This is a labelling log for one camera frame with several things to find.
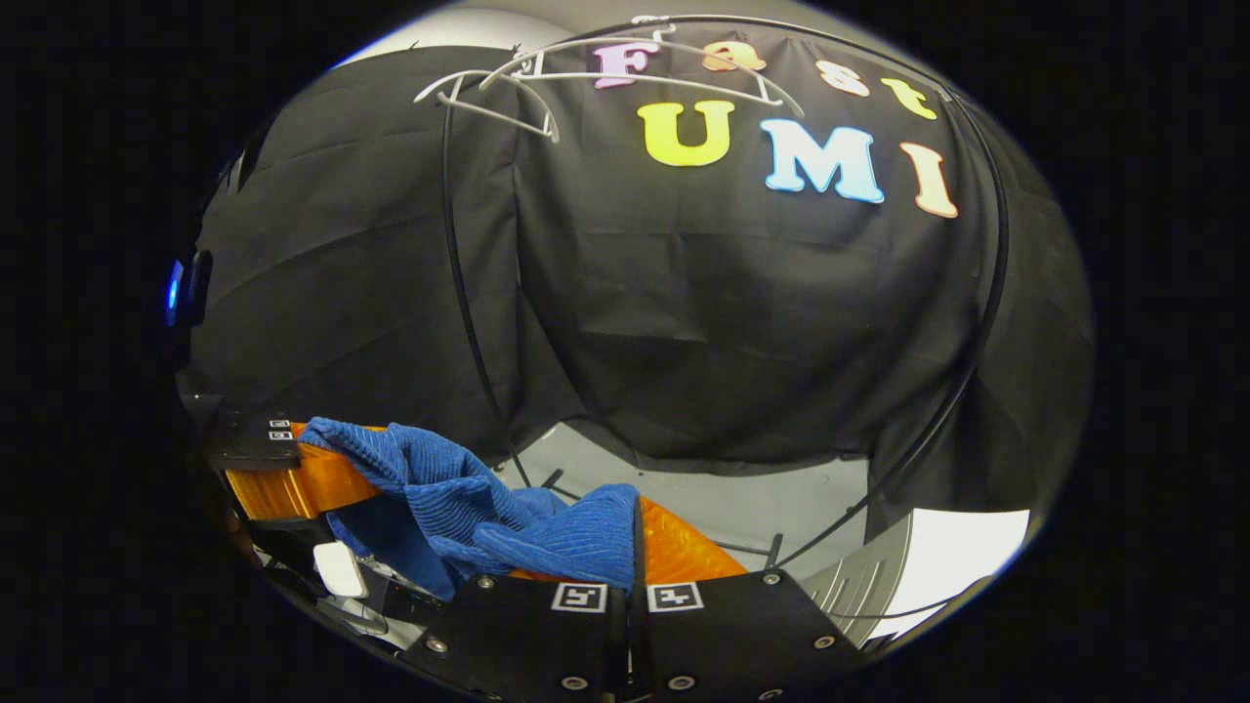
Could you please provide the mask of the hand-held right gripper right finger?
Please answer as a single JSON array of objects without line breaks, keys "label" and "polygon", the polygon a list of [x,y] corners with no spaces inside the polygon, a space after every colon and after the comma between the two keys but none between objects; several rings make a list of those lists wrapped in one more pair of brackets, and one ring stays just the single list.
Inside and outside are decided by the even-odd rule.
[{"label": "hand-held right gripper right finger", "polygon": [[828,702],[866,655],[782,569],[652,577],[652,503],[635,503],[632,702]]}]

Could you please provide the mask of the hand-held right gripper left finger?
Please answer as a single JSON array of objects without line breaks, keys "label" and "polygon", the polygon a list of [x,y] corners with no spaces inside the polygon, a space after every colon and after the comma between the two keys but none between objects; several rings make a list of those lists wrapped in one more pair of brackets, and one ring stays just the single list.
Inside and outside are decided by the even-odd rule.
[{"label": "hand-held right gripper left finger", "polygon": [[604,583],[472,577],[402,665],[480,702],[615,702],[626,593]]}]

